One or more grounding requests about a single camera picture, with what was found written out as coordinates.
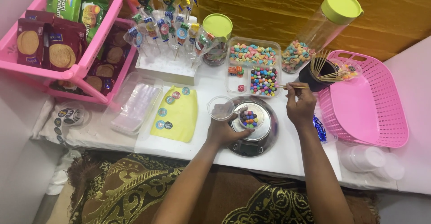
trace pink storage rack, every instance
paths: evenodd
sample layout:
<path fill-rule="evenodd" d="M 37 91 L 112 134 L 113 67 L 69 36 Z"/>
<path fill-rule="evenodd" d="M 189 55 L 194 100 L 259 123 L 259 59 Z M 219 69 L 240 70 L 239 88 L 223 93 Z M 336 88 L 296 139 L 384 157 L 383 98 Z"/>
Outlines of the pink storage rack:
<path fill-rule="evenodd" d="M 99 91 L 94 89 L 92 86 L 86 83 L 83 78 L 87 75 L 94 59 L 96 58 L 100 48 L 105 42 L 106 36 L 108 35 L 112 25 L 114 23 L 119 25 L 131 24 L 129 20 L 117 18 L 123 5 L 122 2 L 123 0 L 110 1 L 110 8 L 106 13 L 105 18 L 102 21 L 99 29 L 94 35 L 93 40 L 88 45 L 88 48 L 79 63 L 73 65 L 69 70 L 64 72 L 57 72 L 53 70 L 17 64 L 16 60 L 18 57 L 18 53 L 16 46 L 16 31 L 18 28 L 18 22 L 15 22 L 15 24 L 12 26 L 12 28 L 10 28 L 8 33 L 5 34 L 5 36 L 0 40 L 0 68 L 9 70 L 10 74 L 15 78 L 24 81 L 32 87 L 50 95 L 82 101 L 89 101 L 98 104 L 109 104 L 112 101 L 114 95 L 117 93 L 118 89 L 120 88 L 124 78 L 126 77 L 126 73 L 135 55 L 136 48 L 132 47 L 129 51 L 128 57 L 126 58 L 124 66 L 116 80 L 114 88 L 107 96 L 104 96 Z M 44 10 L 45 8 L 46 0 L 34 0 L 28 7 L 29 10 Z M 28 77 L 26 74 L 41 76 L 44 77 L 46 80 L 41 83 L 35 79 Z M 49 88 L 49 84 L 57 79 L 69 81 L 75 84 L 90 96 L 62 92 Z"/>
<path fill-rule="evenodd" d="M 341 53 L 351 55 L 340 57 Z M 354 60 L 355 56 L 365 61 Z M 333 51 L 328 59 L 357 62 L 362 76 L 319 92 L 323 121 L 338 138 L 355 143 L 402 147 L 409 138 L 406 116 L 394 78 L 379 60 L 349 51 Z"/>

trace yellow curtain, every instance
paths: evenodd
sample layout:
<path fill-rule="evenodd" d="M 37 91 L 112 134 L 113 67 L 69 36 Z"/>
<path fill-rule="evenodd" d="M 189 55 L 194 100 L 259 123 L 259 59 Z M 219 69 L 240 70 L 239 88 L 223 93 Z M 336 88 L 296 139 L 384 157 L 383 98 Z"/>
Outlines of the yellow curtain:
<path fill-rule="evenodd" d="M 200 23 L 228 16 L 232 36 L 275 41 L 285 49 L 323 0 L 198 0 Z M 386 60 L 431 35 L 431 0 L 358 0 L 364 15 L 328 45 Z"/>

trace plastic jar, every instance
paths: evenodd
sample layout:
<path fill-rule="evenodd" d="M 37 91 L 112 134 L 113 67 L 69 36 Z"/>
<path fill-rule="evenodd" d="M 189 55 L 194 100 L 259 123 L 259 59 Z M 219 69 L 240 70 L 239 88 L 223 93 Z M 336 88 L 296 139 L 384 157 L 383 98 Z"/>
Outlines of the plastic jar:
<path fill-rule="evenodd" d="M 363 13 L 357 0 L 324 0 L 281 55 L 283 70 L 296 72 L 301 69 L 314 52 L 325 48 Z"/>
<path fill-rule="evenodd" d="M 213 34 L 219 42 L 214 48 L 203 55 L 203 61 L 211 66 L 218 66 L 226 60 L 229 51 L 228 40 L 232 34 L 232 21 L 223 14 L 213 13 L 202 22 L 203 29 Z"/>

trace stainless steel scale bowl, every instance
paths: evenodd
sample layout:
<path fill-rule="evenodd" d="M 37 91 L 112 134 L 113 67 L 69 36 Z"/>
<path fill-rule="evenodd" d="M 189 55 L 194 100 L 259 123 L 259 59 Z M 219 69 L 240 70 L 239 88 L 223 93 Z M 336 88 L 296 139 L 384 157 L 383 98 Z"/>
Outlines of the stainless steel scale bowl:
<path fill-rule="evenodd" d="M 274 110 L 265 101 L 256 96 L 238 96 L 232 99 L 234 111 L 239 111 L 243 107 L 248 107 L 248 111 L 259 111 L 262 116 L 258 116 L 261 126 L 258 127 L 247 138 L 235 141 L 228 146 L 232 152 L 244 157 L 256 157 L 267 150 L 277 141 L 278 119 Z M 229 125 L 236 132 L 245 130 L 239 118 L 229 122 Z"/>

